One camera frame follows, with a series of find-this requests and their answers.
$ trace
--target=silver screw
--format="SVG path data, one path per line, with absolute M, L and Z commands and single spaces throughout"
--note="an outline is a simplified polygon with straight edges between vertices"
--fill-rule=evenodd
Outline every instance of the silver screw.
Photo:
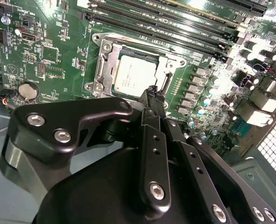
M 67 143 L 71 140 L 71 136 L 67 131 L 64 130 L 58 130 L 54 133 L 54 138 L 61 142 L 61 143 Z
M 249 180 L 253 180 L 254 178 L 255 178 L 255 176 L 254 176 L 254 174 L 253 173 L 247 173 L 247 178 L 249 179 Z
M 110 51 L 110 50 L 111 50 L 111 45 L 108 44 L 108 43 L 106 43 L 106 44 L 103 45 L 103 49 L 104 49 L 105 51 Z
M 264 221 L 264 216 L 263 216 L 263 214 L 262 214 L 257 208 L 255 208 L 255 207 L 253 207 L 253 211 L 254 211 L 256 217 L 257 217 L 260 221 L 263 222 L 263 221 Z
M 267 215 L 267 217 L 269 217 L 270 220 L 272 220 L 273 222 L 275 221 L 275 217 L 273 216 L 272 213 L 270 213 L 269 210 L 264 209 L 264 213 Z
M 84 89 L 85 89 L 86 91 L 91 90 L 91 85 L 90 85 L 90 83 L 86 83 L 86 84 L 84 85 Z
M 152 183 L 150 185 L 151 194 L 157 199 L 162 200 L 165 196 L 163 188 L 157 183 Z
M 39 127 L 39 126 L 42 126 L 43 124 L 45 124 L 45 119 L 40 115 L 32 114 L 27 117 L 27 122 L 30 125 Z
M 199 144 L 199 145 L 202 145 L 202 141 L 200 139 L 195 139 L 195 141 Z
M 226 222 L 226 215 L 223 212 L 223 210 L 216 204 L 213 204 L 213 212 L 214 215 L 219 219 L 220 222 L 225 223 Z
M 170 123 L 173 127 L 176 126 L 176 123 L 175 123 L 173 120 L 169 120 L 169 123 Z
M 4 25 L 9 25 L 9 24 L 11 24 L 11 19 L 8 17 L 8 16 L 6 16 L 6 15 L 4 15 L 4 16 L 2 16 L 2 18 L 1 18 L 1 22 L 4 24 Z

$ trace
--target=dimm slot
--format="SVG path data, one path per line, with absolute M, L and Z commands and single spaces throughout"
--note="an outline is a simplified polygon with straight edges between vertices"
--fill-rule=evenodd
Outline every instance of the dimm slot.
M 114 19 L 113 17 L 120 17 L 120 14 L 116 14 L 116 13 L 113 13 L 113 12 L 109 12 L 107 10 L 98 10 L 99 12 L 101 12 L 102 14 L 107 14 L 110 16 L 110 19 Z M 209 48 L 211 50 L 214 50 L 215 52 L 219 52 L 220 50 L 217 48 L 218 45 L 213 45 L 211 43 L 206 43 L 204 41 L 200 41 L 196 38 L 193 38 L 193 37 L 187 37 L 187 36 L 183 36 L 183 35 L 180 35 L 178 33 L 175 33 L 175 32 L 172 32 L 170 30 L 167 30 L 167 29 L 164 29 L 164 28 L 159 28 L 159 27 L 155 27 L 149 23 L 145 23 L 145 22 L 141 22 L 140 20 L 135 20 L 135 19 L 132 19 L 132 18 L 129 18 L 127 17 L 128 19 L 131 19 L 132 20 L 132 23 L 136 23 L 136 25 L 134 26 L 138 26 L 140 29 L 144 29 L 144 30 L 150 30 L 150 29 L 154 29 L 154 30 L 158 30 L 159 32 L 164 32 L 166 34 L 171 34 L 173 36 L 178 36 L 179 38 L 175 38 L 175 37 L 172 37 L 170 35 L 168 35 L 168 39 L 172 38 L 172 39 L 175 39 L 175 40 L 179 40 L 181 42 L 185 42 L 185 43 L 188 43 L 188 44 L 192 44 L 192 45 L 195 45 L 195 46 L 199 46 L 200 48 Z
M 260 17 L 264 16 L 266 11 L 268 10 L 267 7 L 248 0 L 214 0 L 214 1 L 219 2 L 223 5 L 229 6 L 230 8 L 241 10 L 248 14 L 256 15 Z
M 206 25 L 204 25 L 202 23 L 199 23 L 199 22 L 190 22 L 190 21 L 182 22 L 182 18 L 180 18 L 180 21 L 178 21 L 178 20 L 172 19 L 170 17 L 162 16 L 160 13 L 153 13 L 153 12 L 150 12 L 150 11 L 147 11 L 147 10 L 143 10 L 141 8 L 138 8 L 138 7 L 135 7 L 135 6 L 132 6 L 132 5 L 122 3 L 118 0 L 106 0 L 107 4 L 109 2 L 118 4 L 118 5 L 123 6 L 123 7 L 128 7 L 130 9 L 132 9 L 134 11 L 137 11 L 137 12 L 140 12 L 140 13 L 146 13 L 146 14 L 151 15 L 153 17 L 158 17 L 160 19 L 163 19 L 163 20 L 171 22 L 171 23 L 179 24 L 180 26 L 188 26 L 188 27 L 193 28 L 193 29 L 195 29 L 199 32 L 202 32 L 202 33 L 205 33 L 205 34 L 217 37 L 217 38 L 218 37 L 223 38 L 223 35 L 225 34 L 225 31 L 221 32 L 218 29 L 211 30 L 210 27 L 209 27 L 209 29 L 207 29 Z M 163 26 L 168 26 L 169 28 L 181 29 L 177 26 L 172 26 L 170 24 L 166 24 L 166 23 L 161 23 L 161 24 Z
M 138 35 L 143 34 L 146 37 L 152 38 L 159 42 L 166 42 L 171 45 L 180 46 L 184 49 L 191 50 L 191 51 L 194 51 L 194 52 L 197 52 L 200 54 L 207 54 L 207 55 L 211 55 L 211 56 L 214 56 L 214 54 L 215 54 L 215 51 L 213 51 L 213 50 L 201 48 L 201 47 L 198 47 L 196 45 L 192 45 L 192 44 L 189 44 L 186 42 L 181 42 L 177 39 L 174 40 L 174 38 L 167 38 L 166 36 L 159 35 L 150 30 L 141 29 L 141 28 L 135 27 L 131 24 L 123 23 L 121 21 L 110 19 L 110 18 L 101 16 L 101 15 L 94 14 L 94 17 L 91 17 L 90 21 L 94 21 L 95 23 L 99 22 L 99 23 L 102 23 L 102 24 L 108 25 L 108 26 L 114 26 L 114 27 L 120 28 L 125 31 L 137 33 Z
M 147 22 L 147 23 L 152 23 L 152 25 L 154 25 L 154 26 L 160 26 L 161 28 L 166 28 L 166 29 L 181 33 L 183 35 L 190 36 L 192 38 L 197 38 L 197 39 L 202 40 L 204 42 L 207 42 L 209 44 L 213 44 L 215 46 L 218 46 L 220 44 L 220 42 L 215 40 L 215 39 L 212 39 L 212 38 L 209 38 L 209 37 L 206 37 L 206 36 L 203 36 L 203 35 L 199 35 L 199 34 L 196 34 L 196 33 L 193 33 L 193 32 L 189 32 L 185 29 L 175 27 L 175 26 L 172 26 L 172 25 L 169 25 L 169 24 L 157 21 L 157 20 L 154 21 L 151 18 L 143 17 L 139 14 L 134 14 L 133 12 L 128 12 L 126 10 L 116 8 L 116 7 L 112 7 L 112 6 L 109 6 L 109 5 L 106 5 L 104 3 L 100 3 L 100 2 L 96 2 L 96 5 L 97 5 L 97 8 L 102 8 L 102 9 L 105 9 L 105 10 L 108 10 L 108 11 L 112 11 L 114 13 L 120 13 L 122 15 L 126 15 L 128 17 L 133 18 L 133 19 L 138 19 L 140 21 L 144 21 L 144 22 Z
M 157 8 L 155 6 L 144 4 L 141 1 L 136 1 L 136 0 L 118 0 L 118 2 L 123 2 L 123 3 L 129 4 L 129 5 L 132 5 L 132 6 L 137 6 L 139 8 L 144 9 L 144 10 L 147 10 L 149 12 L 157 13 L 157 14 L 160 14 L 160 15 L 165 15 L 168 18 L 173 18 L 175 20 L 181 21 L 181 22 L 186 23 L 186 24 L 191 24 L 191 22 L 192 22 L 195 26 L 206 28 L 206 29 L 210 30 L 211 32 L 218 32 L 219 33 L 220 31 L 223 31 L 222 29 L 213 28 L 213 27 L 211 27 L 209 25 L 206 25 L 204 23 L 201 23 L 201 22 L 198 22 L 198 21 L 189 20 L 188 18 L 185 18 L 183 16 L 179 16 L 179 15 L 173 14 L 171 12 L 168 12 L 166 10 Z M 198 19 L 205 20 L 208 23 L 211 23 L 211 24 L 214 24 L 214 25 L 217 25 L 217 26 L 222 26 L 222 27 L 227 28 L 227 25 L 224 22 L 213 21 L 211 19 L 208 19 L 207 17 L 203 17 L 201 15 L 194 14 L 194 13 L 191 13 L 191 12 L 188 12 L 188 11 L 185 11 L 185 10 L 177 10 L 177 9 L 174 9 L 172 7 L 169 7 L 169 6 L 164 6 L 164 7 L 166 9 L 168 9 L 168 10 L 179 11 L 181 13 L 185 13 L 185 14 L 191 15 L 191 16 L 196 17 Z

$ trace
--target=green circuit board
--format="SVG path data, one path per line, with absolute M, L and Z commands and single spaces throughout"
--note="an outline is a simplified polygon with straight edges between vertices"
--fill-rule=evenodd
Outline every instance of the green circuit board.
M 255 74 L 252 65 L 242 56 L 245 44 L 252 38 L 262 41 L 265 50 L 276 52 L 276 43 L 272 44 L 276 42 L 276 0 L 254 1 L 267 7 L 263 16 L 235 8 L 225 3 L 226 0 L 179 2 L 232 21 L 235 26 L 168 1 L 1 0 L 0 7 L 5 9 L 0 11 L 4 87 L 17 91 L 22 83 L 31 82 L 39 88 L 34 100 L 25 100 L 17 91 L 9 103 L 20 106 L 95 98 L 84 87 L 94 82 L 100 49 L 92 36 L 117 33 L 165 48 L 187 60 L 184 68 L 176 69 L 168 86 L 166 114 L 179 122 L 193 118 L 195 134 L 205 133 L 208 143 L 221 152 L 224 135 L 233 130 L 238 133 L 243 125 L 242 119 L 230 119 L 224 98 L 236 98 L 234 109 L 251 93 L 246 88 L 237 88 L 233 82 L 238 71 L 256 75 L 259 80 L 264 77 L 264 74 Z M 10 24 L 2 22 L 2 16 L 8 17 Z M 237 16 L 243 18 L 243 22 L 236 21 Z M 22 36 L 16 33 L 21 27 Z M 240 32 L 248 35 L 243 37 L 242 43 L 224 37 L 224 34 L 237 35 L 241 28 Z M 220 59 L 230 59 L 230 52 L 220 48 L 220 43 L 237 52 L 230 63 Z M 197 74 L 198 68 L 208 72 Z M 180 102 L 195 75 L 201 78 L 195 83 L 198 88 L 189 99 L 191 105 L 186 112 L 181 112 Z M 220 85 L 214 86 L 214 76 L 219 78 Z M 216 89 L 214 95 L 207 93 L 208 86 Z M 214 104 L 203 105 L 203 96 L 209 97 Z M 198 106 L 205 110 L 203 115 L 197 113 Z

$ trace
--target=ram slot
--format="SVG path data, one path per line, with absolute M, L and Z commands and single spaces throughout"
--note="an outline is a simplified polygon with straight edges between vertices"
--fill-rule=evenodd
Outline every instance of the ram slot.
M 233 33 L 234 30 L 227 27 L 227 24 L 224 22 L 218 22 L 216 20 L 211 20 L 206 17 L 203 17 L 198 14 L 194 14 L 191 12 L 182 12 L 181 10 L 177 10 L 173 7 L 169 7 L 165 5 L 162 7 L 161 4 L 158 4 L 152 0 L 117 0 L 117 2 L 125 3 L 131 6 L 136 6 L 138 8 L 147 10 L 148 12 L 153 12 L 156 14 L 160 14 L 166 16 L 168 18 L 175 19 L 187 25 L 193 24 L 199 28 L 205 28 L 210 32 L 230 32 Z
M 210 56 L 215 55 L 215 51 L 211 50 L 211 49 L 207 49 L 207 48 L 200 47 L 200 46 L 197 46 L 197 45 L 194 45 L 194 44 L 183 42 L 183 41 L 180 41 L 178 39 L 168 37 L 166 35 L 161 35 L 159 33 L 153 32 L 153 31 L 148 30 L 148 29 L 142 29 L 138 26 L 131 25 L 129 23 L 126 23 L 126 22 L 123 22 L 123 21 L 120 21 L 120 20 L 108 18 L 108 17 L 103 16 L 103 15 L 94 14 L 94 13 L 89 13 L 89 14 L 91 14 L 90 21 L 92 23 L 95 23 L 95 24 L 101 23 L 103 25 L 117 27 L 117 28 L 119 28 L 121 30 L 124 30 L 124 31 L 129 31 L 129 32 L 132 32 L 132 33 L 136 33 L 137 35 L 143 34 L 144 36 L 146 36 L 150 39 L 156 40 L 156 42 L 165 42 L 167 44 L 174 45 L 174 46 L 179 46 L 183 49 L 191 50 L 191 51 L 194 51 L 194 52 L 197 52 L 197 53 L 200 53 L 200 54 L 207 54 L 207 55 L 210 55 Z
M 232 9 L 246 12 L 251 15 L 263 17 L 267 7 L 248 0 L 214 0 Z
M 198 38 L 208 43 L 216 45 L 219 45 L 219 42 L 228 43 L 225 39 L 223 39 L 224 32 L 221 35 L 217 35 L 215 33 L 206 31 L 193 25 L 186 25 L 184 23 L 178 22 L 168 17 L 163 17 L 161 15 L 159 16 L 158 14 L 150 13 L 148 11 L 124 3 L 119 3 L 115 0 L 107 0 L 106 3 L 101 3 L 97 1 L 91 2 L 95 2 L 97 8 L 102 8 L 108 11 L 113 11 L 115 13 L 120 13 L 122 15 L 127 15 L 131 18 L 138 19 L 140 21 L 150 22 L 153 25 L 160 26 L 162 28 L 166 28 L 175 32 L 179 32 L 183 35 Z
M 218 46 L 219 46 L 218 43 L 216 43 L 216 44 L 208 43 L 208 42 L 201 41 L 194 37 L 180 35 L 180 34 L 178 34 L 178 32 L 172 32 L 168 29 L 161 28 L 161 27 L 152 25 L 150 23 L 142 22 L 140 20 L 136 20 L 136 19 L 133 19 L 133 18 L 130 18 L 127 16 L 121 17 L 120 16 L 121 14 L 113 13 L 113 12 L 103 10 L 103 9 L 93 10 L 93 12 L 94 12 L 94 14 L 101 14 L 103 16 L 109 17 L 110 19 L 115 19 L 119 22 L 121 22 L 121 19 L 124 19 L 124 20 L 126 20 L 127 23 L 130 23 L 140 29 L 150 30 L 151 32 L 153 32 L 154 34 L 157 34 L 157 35 L 165 35 L 168 39 L 172 38 L 174 40 L 178 40 L 183 43 L 199 46 L 201 48 L 208 48 L 215 52 L 220 52 L 220 50 L 218 49 Z

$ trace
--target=capacitor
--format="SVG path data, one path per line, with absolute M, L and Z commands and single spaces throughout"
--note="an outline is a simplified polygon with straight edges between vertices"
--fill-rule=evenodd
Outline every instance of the capacitor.
M 21 36 L 21 35 L 22 35 L 22 32 L 24 32 L 25 30 L 26 30 L 25 27 L 18 27 L 18 28 L 15 29 L 15 34 L 16 34 L 17 36 Z
M 228 105 L 228 106 L 233 106 L 234 103 L 232 102 L 231 99 L 229 99 L 228 97 L 225 97 L 224 98 L 224 102 Z
M 235 113 L 233 113 L 232 111 L 228 111 L 227 114 L 232 120 L 237 119 L 237 115 Z
M 213 76 L 211 78 L 211 81 L 214 85 L 219 85 L 220 84 L 220 79 L 217 76 Z
M 252 50 L 252 51 L 261 51 L 263 49 L 263 46 L 261 44 L 258 43 L 254 43 L 254 42 L 247 42 L 245 44 L 245 47 Z
M 243 56 L 244 58 L 246 58 L 248 61 L 252 61 L 253 59 L 256 58 L 257 54 L 255 54 L 255 53 L 253 53 L 253 52 L 250 52 L 250 51 L 246 50 L 246 51 L 242 54 L 242 56 Z
M 199 138 L 201 138 L 203 141 L 205 141 L 205 140 L 207 139 L 207 136 L 205 135 L 204 132 L 199 133 L 198 136 L 199 136 Z
M 189 126 L 194 126 L 194 121 L 193 121 L 192 118 L 188 118 L 188 120 L 186 120 L 186 121 L 187 121 Z
M 257 83 L 259 83 L 259 79 L 256 78 L 255 76 L 250 76 L 249 80 L 256 85 Z
M 276 54 L 267 50 L 262 50 L 260 52 L 263 56 L 267 57 L 270 60 L 275 61 L 276 60 Z
M 201 100 L 202 100 L 204 106 L 207 106 L 211 103 L 211 100 L 206 96 L 202 97 Z
M 245 86 L 247 87 L 247 89 L 249 89 L 251 91 L 255 88 L 255 86 L 253 85 L 253 83 L 251 83 L 250 81 L 247 81 L 247 83 L 245 84 Z
M 203 115 L 205 113 L 205 110 L 203 109 L 202 106 L 197 106 L 196 107 L 196 112 L 199 114 L 199 115 Z
M 216 93 L 216 89 L 213 86 L 209 85 L 207 87 L 207 92 L 209 95 L 214 95 Z

